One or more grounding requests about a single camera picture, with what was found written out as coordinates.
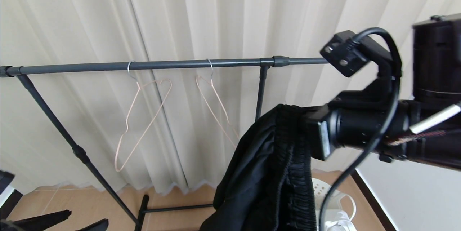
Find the robotic arm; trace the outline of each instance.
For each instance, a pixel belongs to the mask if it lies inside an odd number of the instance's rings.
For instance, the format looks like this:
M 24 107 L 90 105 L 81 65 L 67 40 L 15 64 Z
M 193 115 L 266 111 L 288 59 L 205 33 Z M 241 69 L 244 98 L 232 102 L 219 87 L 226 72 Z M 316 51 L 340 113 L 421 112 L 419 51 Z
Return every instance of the robotic arm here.
M 326 160 L 341 147 L 363 150 L 327 193 L 320 231 L 331 194 L 370 152 L 388 163 L 410 160 L 461 170 L 461 14 L 433 16 L 413 29 L 414 100 L 398 100 L 402 62 L 384 29 L 337 33 L 320 51 L 346 77 L 370 61 L 378 65 L 377 78 L 364 90 L 342 91 L 301 119 L 312 157 Z M 371 34 L 383 37 L 389 52 Z

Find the floor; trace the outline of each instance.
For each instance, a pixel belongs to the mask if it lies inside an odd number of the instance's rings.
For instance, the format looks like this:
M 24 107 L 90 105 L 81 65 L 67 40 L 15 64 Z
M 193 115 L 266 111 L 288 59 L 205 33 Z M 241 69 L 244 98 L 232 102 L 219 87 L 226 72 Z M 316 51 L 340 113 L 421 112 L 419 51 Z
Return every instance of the floor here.
M 331 184 L 339 174 L 340 172 L 313 173 L 313 177 Z M 339 190 L 351 195 L 356 202 L 357 213 L 352 222 L 358 231 L 385 231 L 351 177 L 340 186 Z M 211 203 L 214 189 L 209 186 L 203 186 L 193 193 L 183 195 L 178 188 L 175 188 L 167 196 L 156 194 L 153 188 L 134 190 L 132 187 L 125 187 L 119 192 L 119 196 L 135 215 L 137 215 L 144 194 L 150 196 L 149 208 L 163 208 Z M 348 199 L 343 199 L 341 203 L 346 212 L 352 213 L 352 204 Z M 69 219 L 48 230 L 77 230 L 103 218 L 109 219 L 109 231 L 134 230 L 134 223 L 107 192 L 99 192 L 94 188 L 78 189 L 70 185 L 64 187 L 40 187 L 23 196 L 8 219 L 15 221 L 65 209 L 72 211 Z M 202 208 L 149 213 L 146 215 L 143 231 L 198 230 L 204 219 L 213 212 L 213 208 Z

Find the black baseboard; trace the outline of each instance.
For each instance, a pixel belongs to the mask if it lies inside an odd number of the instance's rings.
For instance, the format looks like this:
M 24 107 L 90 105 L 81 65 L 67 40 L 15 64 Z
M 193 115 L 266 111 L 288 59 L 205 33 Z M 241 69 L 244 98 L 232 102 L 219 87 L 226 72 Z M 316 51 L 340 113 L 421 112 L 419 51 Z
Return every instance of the black baseboard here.
M 6 219 L 10 215 L 11 211 L 13 211 L 22 196 L 23 195 L 17 190 L 14 190 L 13 193 L 11 193 L 10 197 L 8 197 L 0 208 L 0 219 Z
M 372 207 L 372 209 L 375 212 L 377 218 L 379 219 L 379 221 L 381 221 L 381 224 L 382 224 L 382 226 L 384 226 L 384 229 L 386 231 L 397 231 L 395 229 L 394 225 L 392 224 L 392 222 L 387 217 L 386 213 L 384 213 L 384 210 L 382 210 L 382 207 L 379 205 L 376 198 L 373 196 L 373 193 L 370 191 L 368 186 L 362 180 L 362 177 L 360 177 L 359 173 L 357 171 L 354 171 L 354 173 L 352 173 L 351 176 L 354 179 L 357 186 L 359 187 L 362 194 L 367 199 L 370 206 Z

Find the clothes rack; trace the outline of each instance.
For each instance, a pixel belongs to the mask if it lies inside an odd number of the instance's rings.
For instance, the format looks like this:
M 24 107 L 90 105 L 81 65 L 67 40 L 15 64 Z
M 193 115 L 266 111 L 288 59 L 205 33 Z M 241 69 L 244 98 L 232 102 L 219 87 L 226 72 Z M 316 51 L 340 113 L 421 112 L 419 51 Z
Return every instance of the clothes rack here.
M 213 67 L 249 67 L 260 66 L 260 81 L 258 88 L 258 99 L 256 104 L 256 120 L 261 116 L 262 102 L 264 98 L 265 80 L 267 71 L 270 67 L 283 67 L 287 65 L 318 65 L 328 63 L 324 58 L 289 58 L 282 56 L 274 56 L 271 58 L 259 59 L 217 59 L 210 60 Z M 130 70 L 159 70 L 159 69 L 175 69 L 175 68 L 203 68 L 210 67 L 209 60 L 179 60 L 179 61 L 157 61 L 157 62 L 133 62 L 130 65 Z M 102 62 L 102 63 L 81 63 L 74 65 L 41 65 L 41 66 L 0 66 L 0 78 L 16 77 L 22 85 L 28 90 L 30 95 L 36 101 L 38 106 L 43 110 L 48 119 L 53 123 L 56 129 L 61 133 L 64 139 L 71 146 L 74 155 L 89 169 L 96 177 L 102 186 L 108 191 L 112 198 L 120 205 L 125 213 L 134 221 L 135 231 L 140 231 L 143 227 L 144 217 L 146 213 L 155 213 L 163 211 L 186 210 L 194 208 L 212 207 L 213 204 L 178 206 L 174 208 L 153 208 L 148 209 L 147 204 L 149 196 L 144 195 L 138 217 L 128 209 L 125 203 L 120 199 L 117 193 L 112 189 L 109 183 L 105 180 L 102 174 L 94 167 L 91 160 L 87 156 L 85 150 L 80 147 L 66 128 L 61 124 L 59 119 L 50 109 L 45 100 L 41 97 L 32 81 L 27 75 L 33 74 L 50 74 L 50 73 L 68 73 L 68 72 L 94 72 L 94 71 L 120 71 L 126 70 L 128 62 Z

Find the metal hook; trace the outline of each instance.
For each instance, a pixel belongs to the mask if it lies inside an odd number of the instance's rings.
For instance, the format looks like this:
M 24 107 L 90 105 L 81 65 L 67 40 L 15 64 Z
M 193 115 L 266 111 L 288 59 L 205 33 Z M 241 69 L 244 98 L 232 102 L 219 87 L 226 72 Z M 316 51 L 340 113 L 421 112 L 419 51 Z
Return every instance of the metal hook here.
M 211 63 L 211 60 L 210 59 L 207 59 L 208 62 L 210 63 L 210 67 L 211 67 L 211 75 L 210 75 L 210 79 L 213 80 L 213 65 Z
M 128 67 L 126 68 L 126 70 L 128 71 L 128 75 L 129 75 L 130 77 L 132 77 L 133 79 L 135 79 L 136 81 L 138 81 L 138 79 L 137 79 L 136 77 L 134 77 L 133 75 L 131 75 L 131 73 L 130 73 L 130 65 L 131 65 L 132 62 L 135 62 L 135 61 L 130 61 L 130 62 L 128 62 Z

